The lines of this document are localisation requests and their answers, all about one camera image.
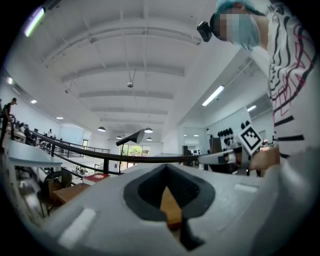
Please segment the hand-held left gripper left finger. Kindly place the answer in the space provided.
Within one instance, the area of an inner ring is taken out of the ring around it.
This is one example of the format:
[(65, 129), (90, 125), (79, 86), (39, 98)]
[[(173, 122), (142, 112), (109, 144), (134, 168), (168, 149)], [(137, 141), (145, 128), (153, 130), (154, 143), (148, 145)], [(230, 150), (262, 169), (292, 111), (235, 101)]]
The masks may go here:
[(68, 255), (184, 255), (165, 221), (139, 218), (123, 198), (129, 182), (156, 167), (138, 164), (90, 186), (52, 213), (42, 230)]

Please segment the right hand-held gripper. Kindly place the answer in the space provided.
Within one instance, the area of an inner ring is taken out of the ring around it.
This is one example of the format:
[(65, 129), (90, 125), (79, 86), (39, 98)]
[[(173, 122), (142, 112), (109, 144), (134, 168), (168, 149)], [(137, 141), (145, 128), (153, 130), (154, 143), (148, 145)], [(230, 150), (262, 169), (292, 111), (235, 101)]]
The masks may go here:
[(235, 165), (249, 172), (252, 156), (260, 149), (263, 139), (252, 127), (246, 126), (237, 136), (239, 146), (230, 150), (199, 156), (199, 163), (206, 165)]

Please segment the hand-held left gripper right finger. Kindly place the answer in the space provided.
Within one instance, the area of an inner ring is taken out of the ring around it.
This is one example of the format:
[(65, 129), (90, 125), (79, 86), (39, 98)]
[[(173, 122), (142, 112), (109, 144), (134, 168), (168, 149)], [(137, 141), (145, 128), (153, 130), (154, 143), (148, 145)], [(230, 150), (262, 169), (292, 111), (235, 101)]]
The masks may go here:
[(167, 242), (166, 255), (269, 256), (277, 251), (271, 222), (277, 170), (256, 178), (167, 164), (164, 177), (182, 210), (180, 241)]

